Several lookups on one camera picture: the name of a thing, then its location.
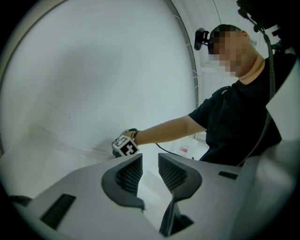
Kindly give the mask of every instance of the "black t-shirt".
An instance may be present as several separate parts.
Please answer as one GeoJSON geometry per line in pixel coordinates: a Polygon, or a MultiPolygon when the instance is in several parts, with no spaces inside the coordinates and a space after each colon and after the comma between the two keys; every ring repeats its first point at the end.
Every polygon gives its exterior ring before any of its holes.
{"type": "MultiPolygon", "coordinates": [[[[296,60],[293,54],[274,58],[276,91],[287,78],[296,60]]],[[[210,147],[201,161],[237,165],[254,148],[261,136],[270,100],[269,59],[260,75],[248,85],[240,81],[223,87],[206,99],[189,116],[206,128],[210,147]]],[[[274,121],[252,156],[281,141],[274,121]]]]}

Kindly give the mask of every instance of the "man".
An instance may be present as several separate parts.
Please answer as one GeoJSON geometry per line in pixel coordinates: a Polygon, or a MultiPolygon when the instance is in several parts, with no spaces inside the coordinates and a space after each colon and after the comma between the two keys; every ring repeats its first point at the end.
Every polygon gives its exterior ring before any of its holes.
{"type": "MultiPolygon", "coordinates": [[[[269,60],[257,52],[245,31],[226,24],[217,26],[210,33],[208,50],[238,81],[231,87],[217,90],[189,115],[138,132],[135,143],[169,142],[206,131],[209,150],[200,160],[238,165],[256,145],[265,124],[265,106],[270,98],[269,60]]],[[[276,91],[288,76],[295,59],[292,54],[274,58],[276,91]]],[[[125,135],[132,137],[133,133],[128,131],[125,135]]],[[[272,121],[252,156],[260,155],[280,141],[272,121]]]]}

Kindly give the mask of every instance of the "neck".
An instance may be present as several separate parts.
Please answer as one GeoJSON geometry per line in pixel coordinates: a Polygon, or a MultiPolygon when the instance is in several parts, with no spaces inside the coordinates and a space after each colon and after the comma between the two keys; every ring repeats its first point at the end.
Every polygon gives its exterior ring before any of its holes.
{"type": "Polygon", "coordinates": [[[244,85],[253,82],[263,71],[264,65],[265,65],[264,58],[262,55],[258,53],[252,67],[249,69],[249,71],[246,74],[239,77],[239,81],[244,85]]]}

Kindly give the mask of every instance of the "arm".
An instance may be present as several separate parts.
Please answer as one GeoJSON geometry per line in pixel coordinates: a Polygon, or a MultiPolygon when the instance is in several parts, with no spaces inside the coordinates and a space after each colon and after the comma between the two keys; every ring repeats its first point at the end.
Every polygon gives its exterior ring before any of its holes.
{"type": "Polygon", "coordinates": [[[205,128],[201,127],[189,116],[184,116],[140,131],[136,135],[135,143],[142,145],[170,142],[205,130],[205,128]]]}

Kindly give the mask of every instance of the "ear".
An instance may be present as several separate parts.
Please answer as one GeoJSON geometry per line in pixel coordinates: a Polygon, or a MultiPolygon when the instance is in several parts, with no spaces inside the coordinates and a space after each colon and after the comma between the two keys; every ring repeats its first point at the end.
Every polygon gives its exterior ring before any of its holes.
{"type": "Polygon", "coordinates": [[[240,31],[240,33],[242,36],[246,37],[248,41],[251,41],[251,37],[249,36],[249,34],[247,34],[246,31],[242,30],[240,31]]]}

